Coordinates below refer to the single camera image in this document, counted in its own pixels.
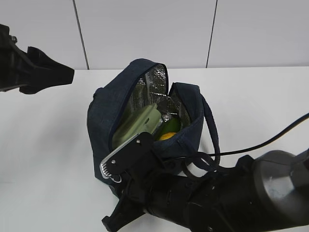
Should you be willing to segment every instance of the cylindrical joint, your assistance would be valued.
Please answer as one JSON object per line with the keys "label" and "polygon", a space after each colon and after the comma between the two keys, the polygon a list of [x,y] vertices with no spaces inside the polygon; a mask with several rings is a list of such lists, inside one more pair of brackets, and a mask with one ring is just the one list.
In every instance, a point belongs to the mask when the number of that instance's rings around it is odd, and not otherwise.
{"label": "cylindrical joint", "polygon": [[254,181],[265,208],[294,226],[309,224],[307,151],[270,151],[255,161]]}
{"label": "cylindrical joint", "polygon": [[294,157],[290,176],[296,190],[309,196],[309,150]]}

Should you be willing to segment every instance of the bag handle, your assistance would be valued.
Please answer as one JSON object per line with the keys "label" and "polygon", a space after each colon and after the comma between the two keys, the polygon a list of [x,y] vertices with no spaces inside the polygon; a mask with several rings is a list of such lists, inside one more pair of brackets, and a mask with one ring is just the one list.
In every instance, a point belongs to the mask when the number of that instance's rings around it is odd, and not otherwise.
{"label": "bag handle", "polygon": [[[216,123],[214,121],[213,115],[212,115],[212,111],[211,108],[209,107],[208,103],[206,102],[205,98],[203,97],[203,95],[201,95],[202,98],[202,102],[203,102],[203,108],[204,108],[204,118],[206,120],[207,123],[207,127],[211,136],[211,141],[214,147],[214,153],[218,154],[217,156],[215,156],[215,159],[212,160],[211,157],[207,157],[206,159],[194,159],[193,160],[193,164],[200,168],[203,169],[207,172],[211,172],[216,170],[216,168],[219,167],[219,163],[220,163],[220,147],[219,147],[219,136],[218,136],[218,131],[217,131],[217,127],[216,127]],[[189,140],[185,140],[183,142],[183,144],[187,147],[187,149],[190,150],[190,154],[195,154],[198,151],[195,151],[194,147],[192,146],[191,142]],[[190,171],[187,169],[187,163],[184,161],[182,163],[182,169],[183,172],[190,178],[193,179],[193,175],[190,173]]]}

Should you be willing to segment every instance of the green food container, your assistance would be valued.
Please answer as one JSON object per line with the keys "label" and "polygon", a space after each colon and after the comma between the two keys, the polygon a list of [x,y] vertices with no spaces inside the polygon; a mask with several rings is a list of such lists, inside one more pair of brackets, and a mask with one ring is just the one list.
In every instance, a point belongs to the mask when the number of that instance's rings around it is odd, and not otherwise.
{"label": "green food container", "polygon": [[157,110],[155,103],[134,111],[116,130],[112,139],[113,149],[138,133],[154,133],[161,123],[161,113]]}

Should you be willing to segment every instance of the white tabletop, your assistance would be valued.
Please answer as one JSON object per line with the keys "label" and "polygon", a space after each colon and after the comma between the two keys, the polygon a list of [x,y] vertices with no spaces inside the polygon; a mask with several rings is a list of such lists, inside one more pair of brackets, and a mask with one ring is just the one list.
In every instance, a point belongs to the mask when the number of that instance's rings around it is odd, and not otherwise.
{"label": "white tabletop", "polygon": [[[0,93],[0,232],[103,232],[117,198],[94,178],[86,116],[92,95],[119,70],[76,71],[72,85],[35,95]],[[212,108],[221,151],[264,142],[309,112],[309,67],[174,69],[169,82],[200,86]],[[309,121],[271,145],[294,154],[309,146]],[[203,131],[201,150],[212,151]],[[233,166],[240,155],[223,158]],[[305,232],[309,227],[286,231]],[[142,216],[122,232],[187,232]]]}

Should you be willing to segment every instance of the black cable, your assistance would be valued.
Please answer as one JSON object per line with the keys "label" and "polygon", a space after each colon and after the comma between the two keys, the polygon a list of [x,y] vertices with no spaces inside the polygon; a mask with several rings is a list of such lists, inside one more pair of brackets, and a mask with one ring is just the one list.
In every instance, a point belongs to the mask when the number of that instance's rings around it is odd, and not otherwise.
{"label": "black cable", "polygon": [[[300,123],[302,123],[303,121],[305,121],[308,118],[309,118],[309,113],[307,113],[307,114],[303,115],[302,117],[300,117],[298,120],[296,120],[295,122],[290,124],[288,127],[286,127],[284,130],[282,130],[279,134],[275,135],[271,139],[269,139],[266,142],[261,143],[259,145],[253,146],[253,147],[249,147],[249,148],[242,149],[242,150],[237,150],[237,151],[223,152],[223,153],[220,153],[220,154],[196,153],[196,154],[191,155],[189,157],[190,158],[204,158],[205,156],[218,156],[218,155],[220,155],[220,156],[227,156],[227,155],[232,155],[232,154],[239,154],[239,153],[253,151],[253,150],[262,148],[262,147],[272,143],[273,141],[279,139],[284,134],[286,134],[291,129],[293,129],[294,127],[296,127],[297,125],[299,125]],[[182,159],[185,159],[185,158],[188,158],[188,157],[187,156],[181,156],[181,157],[176,157],[176,158],[170,158],[170,159],[166,159],[164,162],[169,162],[169,161],[173,161],[173,160],[182,160]]]}

